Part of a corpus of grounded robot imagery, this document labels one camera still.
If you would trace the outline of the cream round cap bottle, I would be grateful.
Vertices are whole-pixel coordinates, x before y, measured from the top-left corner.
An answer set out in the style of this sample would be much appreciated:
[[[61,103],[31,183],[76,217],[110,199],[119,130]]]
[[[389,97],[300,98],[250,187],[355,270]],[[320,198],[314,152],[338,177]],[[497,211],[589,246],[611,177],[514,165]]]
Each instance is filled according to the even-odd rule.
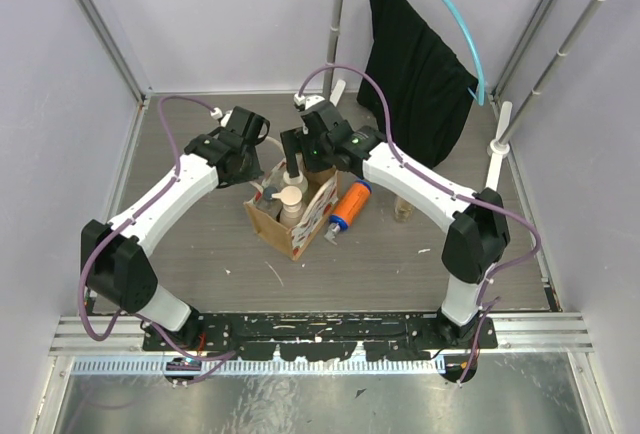
[[[296,187],[302,194],[308,192],[308,180],[304,175],[304,171],[300,166],[294,171],[293,174],[289,172],[288,168],[285,168],[282,175],[281,188]]]

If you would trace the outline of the orange bottle blue cap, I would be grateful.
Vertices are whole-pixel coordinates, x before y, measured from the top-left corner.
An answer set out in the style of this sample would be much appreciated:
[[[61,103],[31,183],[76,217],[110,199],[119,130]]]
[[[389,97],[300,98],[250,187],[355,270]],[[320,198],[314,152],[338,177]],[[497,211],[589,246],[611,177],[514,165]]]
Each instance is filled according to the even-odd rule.
[[[349,230],[371,196],[371,186],[364,180],[356,180],[338,202],[329,216],[329,225],[324,238],[336,245],[337,236]]]

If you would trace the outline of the clear amber liquid bottle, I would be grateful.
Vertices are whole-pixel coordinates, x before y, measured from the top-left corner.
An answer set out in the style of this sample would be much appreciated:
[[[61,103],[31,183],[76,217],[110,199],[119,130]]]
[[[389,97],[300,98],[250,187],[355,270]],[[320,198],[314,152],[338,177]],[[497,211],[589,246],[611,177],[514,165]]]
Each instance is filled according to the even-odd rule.
[[[394,220],[399,223],[407,222],[414,211],[414,206],[407,200],[397,196],[394,201]]]

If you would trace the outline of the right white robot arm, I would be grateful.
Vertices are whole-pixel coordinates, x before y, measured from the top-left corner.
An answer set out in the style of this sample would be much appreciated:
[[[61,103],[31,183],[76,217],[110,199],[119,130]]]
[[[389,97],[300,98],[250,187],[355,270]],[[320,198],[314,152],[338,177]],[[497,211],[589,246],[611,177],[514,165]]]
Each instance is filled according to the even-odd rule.
[[[441,260],[449,273],[444,300],[436,313],[436,332],[459,348],[479,327],[479,298],[489,270],[510,242],[500,195],[491,188],[475,192],[420,166],[371,126],[351,127],[321,96],[294,98],[302,124],[281,134],[285,153],[319,173],[330,168],[388,189],[425,214],[445,234]]]

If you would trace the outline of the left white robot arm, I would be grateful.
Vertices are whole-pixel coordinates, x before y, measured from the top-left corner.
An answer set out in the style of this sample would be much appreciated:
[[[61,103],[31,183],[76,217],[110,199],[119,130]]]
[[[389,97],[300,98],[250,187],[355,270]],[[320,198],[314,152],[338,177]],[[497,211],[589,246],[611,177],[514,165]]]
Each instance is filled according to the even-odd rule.
[[[222,117],[213,131],[175,150],[174,167],[125,211],[81,232],[78,304],[83,326],[96,341],[107,338],[90,325],[85,294],[92,291],[120,312],[157,330],[166,344],[194,349],[204,331],[199,311],[163,287],[150,257],[172,226],[202,197],[216,189],[262,176],[256,148],[268,137],[269,121],[242,107]]]

